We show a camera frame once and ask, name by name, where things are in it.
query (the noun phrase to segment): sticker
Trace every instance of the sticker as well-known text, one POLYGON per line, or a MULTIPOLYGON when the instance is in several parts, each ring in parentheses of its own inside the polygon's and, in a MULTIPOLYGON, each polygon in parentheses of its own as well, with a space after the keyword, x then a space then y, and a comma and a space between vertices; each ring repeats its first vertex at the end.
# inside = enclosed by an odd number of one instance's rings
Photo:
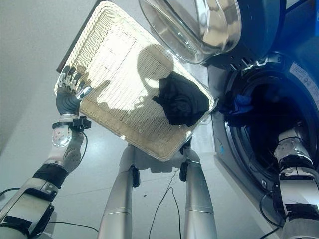
POLYGON ((307 88, 319 111, 319 89, 316 83, 303 68, 296 64, 296 62, 292 63, 289 72, 296 76, 307 88))

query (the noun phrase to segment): blue cloth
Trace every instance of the blue cloth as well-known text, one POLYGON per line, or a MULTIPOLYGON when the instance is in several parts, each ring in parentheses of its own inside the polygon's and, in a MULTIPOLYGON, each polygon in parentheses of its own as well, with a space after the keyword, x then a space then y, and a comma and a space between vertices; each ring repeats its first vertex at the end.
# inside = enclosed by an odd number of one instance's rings
POLYGON ((219 111, 227 115, 237 115, 249 112, 253 108, 251 96, 237 94, 232 98, 231 93, 227 92, 226 101, 219 111))

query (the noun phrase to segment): wicker basket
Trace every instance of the wicker basket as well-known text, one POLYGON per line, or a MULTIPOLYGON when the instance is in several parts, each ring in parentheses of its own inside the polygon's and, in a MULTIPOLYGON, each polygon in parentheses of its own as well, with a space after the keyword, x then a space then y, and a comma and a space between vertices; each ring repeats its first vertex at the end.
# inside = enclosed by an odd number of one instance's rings
POLYGON ((158 80, 173 70, 184 75, 207 95, 212 110, 209 91, 146 30, 108 1, 95 9, 66 65, 74 66, 93 87, 81 112, 161 161, 179 150, 196 125, 168 123, 161 105, 152 100, 160 93, 158 80))

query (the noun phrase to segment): wire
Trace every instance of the wire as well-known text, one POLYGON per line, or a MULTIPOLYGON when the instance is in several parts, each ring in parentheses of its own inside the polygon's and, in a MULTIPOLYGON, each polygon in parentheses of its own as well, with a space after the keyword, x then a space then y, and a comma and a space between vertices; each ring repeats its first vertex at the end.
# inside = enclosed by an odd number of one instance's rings
POLYGON ((9 189, 6 189, 4 190, 3 192, 0 193, 0 197, 5 194, 6 192, 9 192, 9 191, 14 191, 14 190, 19 190, 20 188, 9 188, 9 189))
POLYGON ((82 132, 82 134, 83 134, 84 137, 85 137, 85 148, 84 148, 84 152, 83 152, 82 158, 81 158, 79 164, 74 168, 74 170, 75 170, 75 169, 80 165, 80 163, 82 162, 82 159, 84 158, 84 155, 85 155, 85 153, 86 153, 86 149, 87 149, 87 147, 88 147, 88 136, 86 136, 85 132, 82 132))
POLYGON ((93 229, 93 230, 99 232, 99 230, 97 230, 97 229, 94 228, 94 227, 90 227, 90 226, 86 226, 86 225, 81 225, 81 224, 67 223, 67 222, 48 222, 48 224, 49 224, 49 223, 52 223, 52 224, 53 224, 53 223, 61 223, 61 224, 68 224, 68 225, 73 225, 73 226, 80 226, 80 227, 90 228, 90 229, 93 229))
POLYGON ((158 212, 158 209, 159 209, 161 203, 163 202, 163 200, 164 200, 166 194, 168 193, 168 191, 169 191, 170 189, 171 189, 171 192, 172 192, 172 194, 173 194, 173 197, 174 197, 174 200, 175 200, 175 204, 176 204, 176 206, 177 206, 177 211, 178 211, 178 227, 179 227, 179 239, 181 239, 179 207, 178 207, 178 204, 177 204, 176 197, 175 197, 175 195, 174 195, 174 189, 173 189, 172 187, 170 187, 170 184, 172 183, 173 178, 175 177, 176 172, 178 172, 178 171, 179 171, 179 169, 176 170, 176 171, 174 171, 174 175, 171 177, 170 182, 169 182, 169 184, 168 184, 168 187, 167 187, 167 189, 166 189, 166 191, 165 191, 165 193, 164 193, 164 195, 163 195, 161 201, 159 202, 159 204, 158 204, 158 206, 157 206, 157 208, 156 208, 156 210, 155 210, 155 214, 154 214, 154 217, 153 217, 153 221, 152 221, 152 225, 151 225, 151 229, 150 229, 150 233, 149 233, 149 239, 151 239, 151 232, 152 232, 152 228, 153 228, 153 225, 154 225, 154 221, 155 221, 155 217, 156 217, 156 214, 157 214, 157 212, 158 212))
POLYGON ((270 234, 274 233, 275 231, 277 231, 280 227, 276 227, 275 229, 273 229, 271 232, 268 232, 267 234, 263 235, 261 238, 259 239, 264 239, 266 238, 267 236, 269 236, 270 234))
POLYGON ((86 153, 86 148, 88 147, 88 136, 86 136, 85 132, 83 132, 83 135, 84 135, 84 137, 86 139, 86 142, 85 142, 85 149, 84 149, 84 152, 83 152, 83 155, 82 155, 80 163, 82 162, 82 159, 84 158, 84 155, 86 153))
POLYGON ((303 143, 305 143, 305 141, 302 138, 299 137, 288 137, 288 138, 284 138, 282 140, 280 140, 278 143, 281 143, 282 141, 286 140, 286 139, 299 139, 300 141, 302 141, 303 143))
POLYGON ((271 221, 269 218, 267 218, 267 216, 264 214, 264 211, 263 211, 263 201, 264 201, 264 199, 265 199, 269 194, 271 194, 271 193, 272 193, 272 191, 269 191, 268 193, 266 193, 266 194, 261 198, 261 200, 259 201, 259 210, 260 210, 261 215, 263 215, 263 217, 264 217, 270 224, 282 228, 282 227, 283 227, 282 225, 279 225, 279 224, 277 224, 277 223, 271 221))

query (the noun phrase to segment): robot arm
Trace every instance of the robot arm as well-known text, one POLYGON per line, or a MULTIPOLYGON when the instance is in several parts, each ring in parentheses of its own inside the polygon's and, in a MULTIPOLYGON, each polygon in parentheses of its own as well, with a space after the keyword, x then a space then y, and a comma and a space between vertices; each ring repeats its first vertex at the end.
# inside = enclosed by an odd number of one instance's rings
POLYGON ((286 219, 283 239, 319 239, 319 175, 301 132, 294 128, 280 134, 275 150, 280 174, 273 186, 273 198, 275 209, 286 219))
POLYGON ((53 127, 49 158, 0 211, 0 238, 30 239, 41 235, 54 211, 52 201, 69 173, 81 162, 83 130, 91 127, 78 118, 81 100, 92 90, 78 84, 81 75, 66 66, 60 77, 57 108, 60 121, 53 127))

